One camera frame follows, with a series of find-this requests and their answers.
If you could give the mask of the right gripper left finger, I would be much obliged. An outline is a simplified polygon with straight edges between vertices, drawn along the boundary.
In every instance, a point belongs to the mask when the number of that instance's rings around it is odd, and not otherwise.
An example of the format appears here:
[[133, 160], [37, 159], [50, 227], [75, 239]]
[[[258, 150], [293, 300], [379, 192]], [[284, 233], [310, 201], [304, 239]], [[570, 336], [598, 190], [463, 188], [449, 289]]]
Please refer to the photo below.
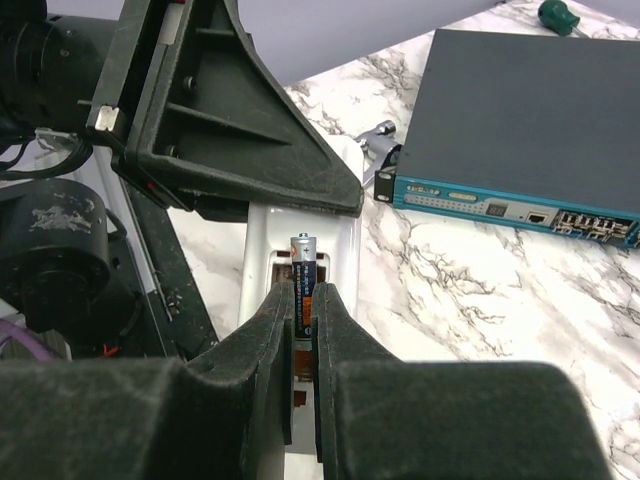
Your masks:
[[190, 362], [5, 361], [5, 479], [280, 479], [291, 441], [293, 288]]

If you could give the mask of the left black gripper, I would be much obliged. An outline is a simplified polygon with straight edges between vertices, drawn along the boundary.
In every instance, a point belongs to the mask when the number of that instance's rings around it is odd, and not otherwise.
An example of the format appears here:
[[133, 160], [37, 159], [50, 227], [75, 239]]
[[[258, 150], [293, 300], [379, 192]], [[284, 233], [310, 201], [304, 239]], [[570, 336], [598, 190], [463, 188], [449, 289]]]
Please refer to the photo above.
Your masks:
[[361, 213], [356, 175], [264, 65], [233, 1], [126, 1], [84, 104], [115, 173], [164, 209]]

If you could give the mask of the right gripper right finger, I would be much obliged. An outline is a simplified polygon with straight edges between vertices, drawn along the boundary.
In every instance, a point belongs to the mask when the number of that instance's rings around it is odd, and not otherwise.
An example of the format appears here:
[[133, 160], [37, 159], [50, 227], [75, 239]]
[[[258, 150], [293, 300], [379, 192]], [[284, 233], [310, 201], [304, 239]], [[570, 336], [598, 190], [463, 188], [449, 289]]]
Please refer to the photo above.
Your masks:
[[540, 362], [405, 362], [312, 303], [316, 448], [328, 479], [607, 479], [576, 386]]

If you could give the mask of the white remote control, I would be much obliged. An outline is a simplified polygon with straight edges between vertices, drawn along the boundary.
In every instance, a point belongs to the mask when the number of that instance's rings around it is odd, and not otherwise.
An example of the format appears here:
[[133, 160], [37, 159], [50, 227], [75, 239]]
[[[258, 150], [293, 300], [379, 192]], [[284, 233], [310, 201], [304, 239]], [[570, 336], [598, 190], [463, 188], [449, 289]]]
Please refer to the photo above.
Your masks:
[[315, 445], [311, 288], [335, 285], [347, 312], [356, 317], [360, 246], [359, 219], [249, 206], [238, 323], [257, 312], [274, 284], [286, 284], [294, 295], [292, 444], [284, 457], [286, 479], [323, 477]]

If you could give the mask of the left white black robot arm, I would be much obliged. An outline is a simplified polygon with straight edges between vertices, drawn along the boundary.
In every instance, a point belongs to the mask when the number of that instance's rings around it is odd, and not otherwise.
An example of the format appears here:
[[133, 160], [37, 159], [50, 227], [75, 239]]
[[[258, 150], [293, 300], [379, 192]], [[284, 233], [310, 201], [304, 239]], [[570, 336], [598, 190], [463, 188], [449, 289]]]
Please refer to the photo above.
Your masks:
[[116, 20], [1, 5], [1, 297], [76, 358], [191, 359], [218, 338], [167, 209], [356, 217], [363, 190], [259, 58], [233, 1], [128, 1]]

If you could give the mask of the small grey battery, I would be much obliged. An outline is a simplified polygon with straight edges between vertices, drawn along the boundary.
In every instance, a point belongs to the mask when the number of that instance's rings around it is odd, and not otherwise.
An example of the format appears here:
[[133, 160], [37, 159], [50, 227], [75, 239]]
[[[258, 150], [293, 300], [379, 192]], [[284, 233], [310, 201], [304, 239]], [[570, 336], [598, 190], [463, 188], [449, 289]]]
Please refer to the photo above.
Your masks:
[[312, 296], [317, 283], [317, 239], [300, 233], [290, 240], [292, 280], [294, 285], [295, 349], [311, 350]]

